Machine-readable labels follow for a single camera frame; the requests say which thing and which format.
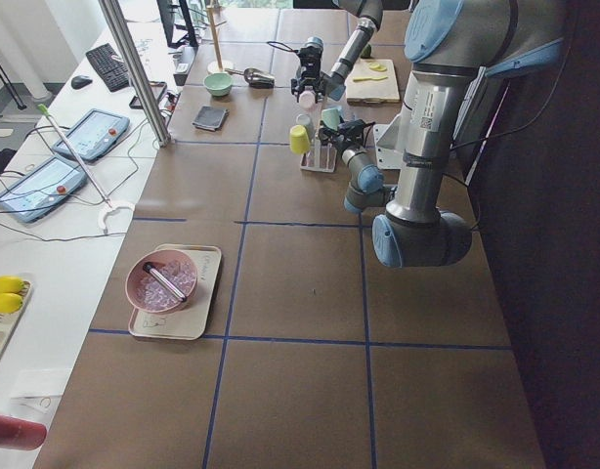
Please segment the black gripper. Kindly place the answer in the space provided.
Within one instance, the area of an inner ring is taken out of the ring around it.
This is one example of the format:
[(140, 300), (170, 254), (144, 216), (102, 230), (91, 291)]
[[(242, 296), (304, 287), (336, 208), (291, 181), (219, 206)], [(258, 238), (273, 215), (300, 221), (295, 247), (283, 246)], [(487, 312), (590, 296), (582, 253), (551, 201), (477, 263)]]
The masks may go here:
[(312, 91), (317, 98), (323, 96), (322, 52), (322, 47), (302, 47), (292, 50), (300, 61), (296, 74), (291, 79), (291, 93), (295, 98), (299, 98), (305, 91)]

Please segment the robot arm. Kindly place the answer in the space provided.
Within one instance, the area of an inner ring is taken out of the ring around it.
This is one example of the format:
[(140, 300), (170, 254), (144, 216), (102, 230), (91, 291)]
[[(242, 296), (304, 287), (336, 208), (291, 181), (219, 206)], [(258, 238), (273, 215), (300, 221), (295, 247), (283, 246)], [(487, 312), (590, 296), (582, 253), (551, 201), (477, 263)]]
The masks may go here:
[(402, 112), (403, 158), (393, 199), (375, 217), (372, 241), (385, 266), (436, 267), (471, 245), (464, 220), (437, 208), (459, 109), (481, 69), (513, 77), (553, 64), (563, 42), (563, 1), (413, 1), (405, 35), (410, 112)]
[(323, 43), (318, 37), (312, 36), (300, 49), (292, 50), (300, 61), (296, 76), (291, 79), (291, 93), (297, 102), (300, 102), (300, 97), (305, 92), (313, 95), (315, 103), (320, 98), (339, 101), (345, 92), (345, 81), (356, 61), (372, 35), (380, 29), (383, 18), (383, 4), (380, 0), (333, 1), (333, 4), (357, 17), (357, 27), (329, 73), (321, 71)]

